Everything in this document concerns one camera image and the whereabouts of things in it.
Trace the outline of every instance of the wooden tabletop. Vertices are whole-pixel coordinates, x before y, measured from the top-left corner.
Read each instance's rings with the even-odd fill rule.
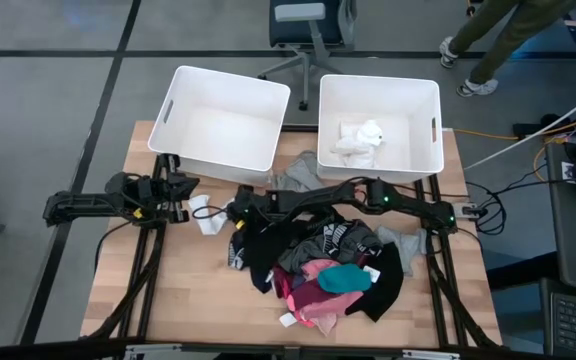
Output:
[[[155,154],[147,147],[152,126],[151,121],[135,125],[124,171],[150,175],[155,161]],[[316,146],[314,133],[282,133],[274,171],[282,172],[303,150],[315,150]],[[452,131],[444,131],[444,157],[445,168],[439,174],[441,192],[466,194]],[[201,178],[193,195],[209,194],[210,204],[221,206],[234,196],[236,187],[234,183]],[[395,212],[366,216],[350,206],[339,206],[338,210],[347,219],[362,218],[373,228],[384,225],[413,233],[419,227],[417,218]],[[109,226],[116,226],[121,221],[113,219]],[[459,227],[475,231],[474,225],[467,221],[459,221]],[[253,287],[247,270],[237,271],[227,266],[228,241],[233,229],[228,222],[219,235],[203,236],[194,220],[167,227],[148,340],[259,345],[438,346],[428,271],[422,256],[414,259],[414,276],[404,279],[398,299],[377,323],[358,312],[340,317],[329,336],[324,337],[316,328],[300,324],[284,328],[278,320],[287,311],[284,300],[272,292],[261,294]],[[138,233],[137,227],[127,226],[106,239],[82,335],[96,330],[124,295]],[[478,243],[467,234],[457,233],[450,235],[450,244],[462,302],[486,334],[501,344]],[[452,312],[445,299],[443,303],[449,339],[455,343]],[[141,298],[137,299],[134,309],[130,334],[136,332]]]

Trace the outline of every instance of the pile of clothes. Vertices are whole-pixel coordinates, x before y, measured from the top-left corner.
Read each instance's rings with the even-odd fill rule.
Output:
[[[314,172],[309,171],[313,154],[302,155],[293,164],[292,170],[298,170],[289,168],[275,184],[301,191],[317,188],[318,179],[308,174]],[[304,175],[307,182],[295,180]],[[309,216],[273,224],[260,217],[246,223],[231,238],[229,266],[250,268],[259,291],[274,289],[296,321],[316,326],[324,335],[338,316],[362,311],[377,322],[397,299],[404,273],[412,275],[412,258],[425,254],[425,231],[404,235],[379,227],[374,232],[361,220],[344,219],[333,207]]]

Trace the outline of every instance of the teal cloth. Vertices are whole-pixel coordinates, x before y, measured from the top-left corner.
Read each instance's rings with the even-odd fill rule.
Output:
[[[366,291],[372,284],[370,274],[355,264],[324,269],[317,276],[317,281],[322,289],[333,294]]]

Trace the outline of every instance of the white tag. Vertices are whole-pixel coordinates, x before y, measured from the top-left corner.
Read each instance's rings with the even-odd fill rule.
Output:
[[[563,180],[573,179],[575,175],[572,173],[572,169],[575,167],[575,164],[562,161],[561,162],[561,178]],[[569,184],[576,184],[574,181],[566,181]]]
[[[285,314],[281,315],[281,317],[279,318],[279,322],[284,327],[288,327],[288,326],[296,323],[297,319],[295,318],[295,316],[292,313],[285,313]]]
[[[381,275],[381,271],[373,269],[368,265],[364,266],[364,271],[367,271],[370,274],[370,281],[373,283],[376,283],[377,279],[379,279],[379,275]]]

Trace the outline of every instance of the office chair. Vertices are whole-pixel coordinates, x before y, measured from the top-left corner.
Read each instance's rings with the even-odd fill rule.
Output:
[[[308,109],[310,66],[332,73],[330,50],[352,51],[357,17],[355,0],[270,0],[270,46],[288,47],[296,56],[259,73],[259,79],[294,66],[304,69],[304,94],[299,110]]]

